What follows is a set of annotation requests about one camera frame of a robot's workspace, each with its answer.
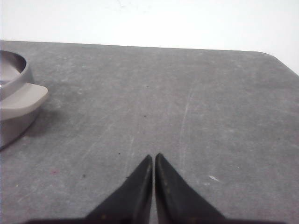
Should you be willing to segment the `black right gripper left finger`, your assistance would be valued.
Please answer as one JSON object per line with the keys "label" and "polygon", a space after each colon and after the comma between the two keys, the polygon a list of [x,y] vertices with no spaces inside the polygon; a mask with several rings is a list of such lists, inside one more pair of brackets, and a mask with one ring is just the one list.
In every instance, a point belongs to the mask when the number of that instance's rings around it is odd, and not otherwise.
{"label": "black right gripper left finger", "polygon": [[126,181],[85,220],[89,224],[148,224],[152,199],[153,161],[147,155]]}

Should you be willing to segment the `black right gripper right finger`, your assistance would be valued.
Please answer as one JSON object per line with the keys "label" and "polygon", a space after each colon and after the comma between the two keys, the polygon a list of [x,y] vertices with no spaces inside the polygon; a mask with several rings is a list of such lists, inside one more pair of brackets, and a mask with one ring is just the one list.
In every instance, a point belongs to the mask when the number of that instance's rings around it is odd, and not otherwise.
{"label": "black right gripper right finger", "polygon": [[155,190],[160,224],[217,224],[226,218],[201,197],[162,153],[155,158]]}

